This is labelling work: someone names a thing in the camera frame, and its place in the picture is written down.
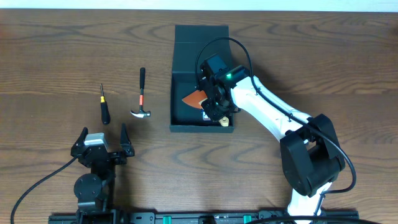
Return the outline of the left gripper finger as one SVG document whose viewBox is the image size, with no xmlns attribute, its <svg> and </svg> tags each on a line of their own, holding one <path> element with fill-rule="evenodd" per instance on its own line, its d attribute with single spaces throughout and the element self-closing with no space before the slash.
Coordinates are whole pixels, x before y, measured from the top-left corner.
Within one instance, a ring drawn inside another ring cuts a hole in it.
<svg viewBox="0 0 398 224">
<path fill-rule="evenodd" d="M 79 135 L 78 139 L 75 142 L 75 146 L 82 146 L 84 145 L 84 141 L 86 136 L 88 135 L 88 128 L 84 127 L 81 134 Z"/>
<path fill-rule="evenodd" d="M 129 135 L 127 133 L 126 124 L 123 123 L 121 125 L 121 137 L 120 137 L 120 145 L 121 147 L 130 147 L 131 142 L 129 139 Z"/>
</svg>

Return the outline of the orange scraper wooden handle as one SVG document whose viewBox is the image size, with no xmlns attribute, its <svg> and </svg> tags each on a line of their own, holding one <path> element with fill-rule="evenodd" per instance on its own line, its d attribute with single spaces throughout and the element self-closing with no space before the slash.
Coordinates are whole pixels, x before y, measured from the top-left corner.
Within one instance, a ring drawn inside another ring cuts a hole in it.
<svg viewBox="0 0 398 224">
<path fill-rule="evenodd" d="M 182 99 L 182 101 L 187 104 L 188 106 L 191 106 L 196 109 L 203 109 L 201 104 L 207 99 L 207 95 L 204 91 L 200 90 L 195 90 L 193 93 L 189 94 L 185 98 Z M 229 119 L 227 117 L 222 117 L 219 120 L 220 125 L 223 127 L 227 127 L 229 125 Z"/>
</svg>

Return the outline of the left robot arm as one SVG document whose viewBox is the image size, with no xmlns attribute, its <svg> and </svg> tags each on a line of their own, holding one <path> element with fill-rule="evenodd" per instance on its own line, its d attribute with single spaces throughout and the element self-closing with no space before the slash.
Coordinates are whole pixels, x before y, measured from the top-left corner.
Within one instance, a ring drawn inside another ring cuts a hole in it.
<svg viewBox="0 0 398 224">
<path fill-rule="evenodd" d="M 71 156 L 90 172 L 77 179 L 74 194 L 78 199 L 78 223 L 119 223 L 124 214 L 113 208 L 115 167 L 127 163 L 135 155 L 126 125 L 121 126 L 121 150 L 108 151 L 104 133 L 90 134 L 83 128 L 71 148 Z"/>
</svg>

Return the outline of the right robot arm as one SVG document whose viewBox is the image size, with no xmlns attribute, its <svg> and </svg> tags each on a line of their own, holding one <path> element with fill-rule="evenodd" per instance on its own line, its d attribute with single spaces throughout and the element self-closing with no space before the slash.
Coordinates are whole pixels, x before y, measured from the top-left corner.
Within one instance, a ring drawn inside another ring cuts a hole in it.
<svg viewBox="0 0 398 224">
<path fill-rule="evenodd" d="M 315 134 L 324 131 L 336 138 L 330 119 L 296 110 L 251 76 L 248 68 L 229 68 L 217 54 L 205 59 L 200 70 L 198 101 L 207 117 L 221 121 L 240 109 L 257 119 L 280 143 L 282 170 L 293 189 L 287 213 L 320 215 L 323 193 L 345 168 L 334 145 Z"/>
</svg>

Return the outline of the blue precision screwdriver set case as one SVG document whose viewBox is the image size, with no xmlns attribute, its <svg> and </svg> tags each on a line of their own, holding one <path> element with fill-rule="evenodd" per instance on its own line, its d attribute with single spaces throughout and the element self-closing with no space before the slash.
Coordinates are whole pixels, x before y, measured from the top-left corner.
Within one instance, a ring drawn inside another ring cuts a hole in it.
<svg viewBox="0 0 398 224">
<path fill-rule="evenodd" d="M 204 121 L 210 121 L 211 119 L 207 116 L 207 114 L 205 113 L 205 111 L 202 111 L 202 118 Z"/>
</svg>

